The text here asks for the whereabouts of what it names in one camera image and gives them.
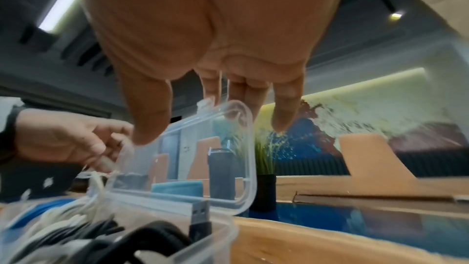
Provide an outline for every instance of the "potted plant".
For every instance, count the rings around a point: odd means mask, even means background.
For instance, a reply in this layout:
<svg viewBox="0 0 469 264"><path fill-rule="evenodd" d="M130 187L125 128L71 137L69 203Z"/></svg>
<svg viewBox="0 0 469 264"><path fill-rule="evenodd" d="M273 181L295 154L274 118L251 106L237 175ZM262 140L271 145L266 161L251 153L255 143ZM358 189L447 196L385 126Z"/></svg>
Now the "potted plant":
<svg viewBox="0 0 469 264"><path fill-rule="evenodd" d="M256 156L257 193L249 208L257 212L271 212L277 207L274 153L278 147L266 138L256 137L254 152Z"/></svg>

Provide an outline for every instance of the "black container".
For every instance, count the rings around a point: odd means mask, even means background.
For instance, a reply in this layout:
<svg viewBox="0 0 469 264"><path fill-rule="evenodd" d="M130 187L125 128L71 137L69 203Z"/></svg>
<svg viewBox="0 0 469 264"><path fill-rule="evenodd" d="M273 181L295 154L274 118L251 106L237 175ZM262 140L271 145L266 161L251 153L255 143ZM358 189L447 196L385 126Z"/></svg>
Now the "black container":
<svg viewBox="0 0 469 264"><path fill-rule="evenodd" d="M257 193L249 208L256 212L271 212L277 207L276 175L257 175Z"/></svg>

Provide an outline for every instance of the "plastic lid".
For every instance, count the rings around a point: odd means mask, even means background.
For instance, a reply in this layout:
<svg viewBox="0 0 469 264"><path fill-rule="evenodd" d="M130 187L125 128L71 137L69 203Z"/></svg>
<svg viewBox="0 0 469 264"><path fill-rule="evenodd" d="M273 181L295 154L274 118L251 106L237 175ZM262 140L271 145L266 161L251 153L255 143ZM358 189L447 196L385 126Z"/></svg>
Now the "plastic lid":
<svg viewBox="0 0 469 264"><path fill-rule="evenodd" d="M107 191L151 201L210 201L212 212L237 215L256 195L253 119L240 101L197 103L152 143L125 146Z"/></svg>

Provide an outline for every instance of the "hand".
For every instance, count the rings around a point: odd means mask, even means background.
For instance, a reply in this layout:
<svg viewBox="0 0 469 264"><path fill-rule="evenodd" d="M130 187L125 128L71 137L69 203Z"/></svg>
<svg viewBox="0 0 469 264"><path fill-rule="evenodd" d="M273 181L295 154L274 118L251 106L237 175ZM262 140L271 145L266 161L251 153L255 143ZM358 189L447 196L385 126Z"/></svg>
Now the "hand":
<svg viewBox="0 0 469 264"><path fill-rule="evenodd" d="M194 69L204 97L243 101L254 117L271 84L272 126L286 129L303 94L305 63L339 0L84 0L135 121L133 140L157 137L171 117L175 80Z"/></svg>
<svg viewBox="0 0 469 264"><path fill-rule="evenodd" d="M25 109L16 120L15 145L25 159L81 163L109 171L101 157L115 161L132 130L132 124L124 121Z"/></svg>

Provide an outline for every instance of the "ceiling light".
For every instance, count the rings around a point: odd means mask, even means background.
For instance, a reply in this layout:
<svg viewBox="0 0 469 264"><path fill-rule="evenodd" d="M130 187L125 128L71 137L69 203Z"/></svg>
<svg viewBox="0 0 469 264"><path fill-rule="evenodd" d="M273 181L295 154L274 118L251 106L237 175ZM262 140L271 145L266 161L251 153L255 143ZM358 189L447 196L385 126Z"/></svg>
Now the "ceiling light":
<svg viewBox="0 0 469 264"><path fill-rule="evenodd" d="M404 15L403 12L395 12L389 15L391 21L397 21Z"/></svg>
<svg viewBox="0 0 469 264"><path fill-rule="evenodd" d="M39 29L52 33L74 2L75 0L56 0L39 25Z"/></svg>

